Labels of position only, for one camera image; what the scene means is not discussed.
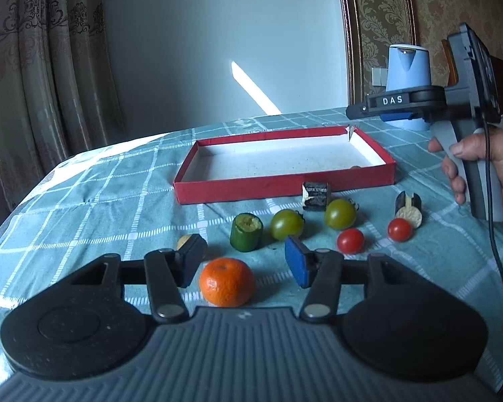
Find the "small brown kiwi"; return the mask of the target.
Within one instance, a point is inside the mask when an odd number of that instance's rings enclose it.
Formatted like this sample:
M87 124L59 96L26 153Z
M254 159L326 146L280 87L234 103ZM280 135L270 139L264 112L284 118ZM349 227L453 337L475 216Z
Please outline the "small brown kiwi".
M180 248L182 248L186 244L186 242L190 239L190 237L191 237L190 234L180 236L180 238L177 240L176 250L178 251Z

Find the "red cherry tomato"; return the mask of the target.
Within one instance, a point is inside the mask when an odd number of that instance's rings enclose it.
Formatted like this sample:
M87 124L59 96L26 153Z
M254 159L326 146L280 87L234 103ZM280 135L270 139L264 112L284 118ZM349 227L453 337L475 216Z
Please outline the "red cherry tomato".
M365 237L359 229L346 229L337 238L337 247L343 254L360 253L364 246Z
M388 224L387 233L394 242L406 242L411 238L413 228L411 223L402 218L395 218Z

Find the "green tomato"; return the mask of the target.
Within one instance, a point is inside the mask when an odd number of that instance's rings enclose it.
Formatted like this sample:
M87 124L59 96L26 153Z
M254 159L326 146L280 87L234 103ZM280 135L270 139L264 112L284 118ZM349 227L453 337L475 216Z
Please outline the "green tomato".
M357 209L351 201L336 199L326 207L324 222L332 229L344 230L354 225L356 217Z
M270 224L270 234L278 242L283 242L288 236L300 237L303 233L305 220L301 213L294 210L278 211Z

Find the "orange mandarin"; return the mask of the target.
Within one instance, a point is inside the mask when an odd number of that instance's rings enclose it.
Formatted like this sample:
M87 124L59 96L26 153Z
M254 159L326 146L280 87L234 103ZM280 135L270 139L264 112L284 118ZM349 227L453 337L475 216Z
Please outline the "orange mandarin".
M253 297L255 279L245 262L234 258L218 258L203 268L199 286L203 297L212 305L236 308Z

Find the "green cucumber piece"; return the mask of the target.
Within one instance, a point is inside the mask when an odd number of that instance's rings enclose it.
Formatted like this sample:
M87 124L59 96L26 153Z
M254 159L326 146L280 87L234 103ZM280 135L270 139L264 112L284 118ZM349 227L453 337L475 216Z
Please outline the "green cucumber piece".
M236 251L254 251L263 235L263 222L252 213L238 214L231 224L230 244Z

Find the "eggplant slice piece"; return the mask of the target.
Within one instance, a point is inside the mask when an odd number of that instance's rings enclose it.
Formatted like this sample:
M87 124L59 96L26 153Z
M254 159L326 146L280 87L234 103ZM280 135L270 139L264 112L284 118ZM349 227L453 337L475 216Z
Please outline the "eggplant slice piece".
M417 193L408 195L400 192L395 199L394 214L396 218L405 219L414 229L418 229L423 223L423 204Z

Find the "light blue kettle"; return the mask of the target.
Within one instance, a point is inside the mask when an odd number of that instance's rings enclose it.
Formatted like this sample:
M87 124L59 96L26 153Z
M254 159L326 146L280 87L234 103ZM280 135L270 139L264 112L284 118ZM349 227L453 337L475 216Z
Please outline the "light blue kettle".
M393 44L389 48L386 92L431 85L429 51L421 46ZM392 105L403 105L399 94L388 94ZM426 131L429 124L423 119L387 122L410 131Z

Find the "teal plaid bed sheet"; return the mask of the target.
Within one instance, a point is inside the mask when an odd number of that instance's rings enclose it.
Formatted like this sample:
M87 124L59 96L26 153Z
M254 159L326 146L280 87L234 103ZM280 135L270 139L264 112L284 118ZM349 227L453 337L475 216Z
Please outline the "teal plaid bed sheet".
M299 197L181 205L172 186L194 142L274 130L347 124L341 109L240 119L87 151L53 170L0 229L0 326L8 313L52 283L105 253L137 260L198 233L213 258L231 257L233 218L243 212L269 223L277 211L300 210ZM457 205L427 149L427 133L377 118L358 128L396 161L392 186L354 190L357 227L368 251L383 252L466 301L484 317L489 341L478 375L503 385L503 223L488 226ZM423 223L406 242L387 233L400 192L417 193ZM11 370L0 345L0 385Z

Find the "red shallow cardboard box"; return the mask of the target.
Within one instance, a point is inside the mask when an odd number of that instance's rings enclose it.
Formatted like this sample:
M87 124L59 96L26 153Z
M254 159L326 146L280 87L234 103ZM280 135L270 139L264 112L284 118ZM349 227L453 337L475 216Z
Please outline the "red shallow cardboard box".
M267 199L300 195L305 182L329 183L333 192L391 185L395 170L392 156L359 129L278 130L194 142L173 189L180 204Z

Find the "brown patterned curtain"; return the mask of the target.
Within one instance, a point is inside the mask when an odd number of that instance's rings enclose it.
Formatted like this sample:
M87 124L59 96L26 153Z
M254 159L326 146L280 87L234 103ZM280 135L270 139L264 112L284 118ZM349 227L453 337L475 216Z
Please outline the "brown patterned curtain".
M71 156L122 141L103 0L0 0L0 183L16 207Z

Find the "white wall switch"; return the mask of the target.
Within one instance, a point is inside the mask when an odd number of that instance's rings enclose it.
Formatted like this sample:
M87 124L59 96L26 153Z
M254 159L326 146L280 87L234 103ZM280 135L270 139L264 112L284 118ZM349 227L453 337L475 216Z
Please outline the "white wall switch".
M385 67L373 67L371 76L372 86L385 87L387 85L388 69Z

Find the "brown wooden door frame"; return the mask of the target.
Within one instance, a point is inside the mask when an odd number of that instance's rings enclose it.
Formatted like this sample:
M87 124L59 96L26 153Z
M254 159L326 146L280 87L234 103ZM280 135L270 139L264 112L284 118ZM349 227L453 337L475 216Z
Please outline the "brown wooden door frame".
M389 46L419 42L412 0L340 0L347 53L348 103L378 92L373 67L386 66Z

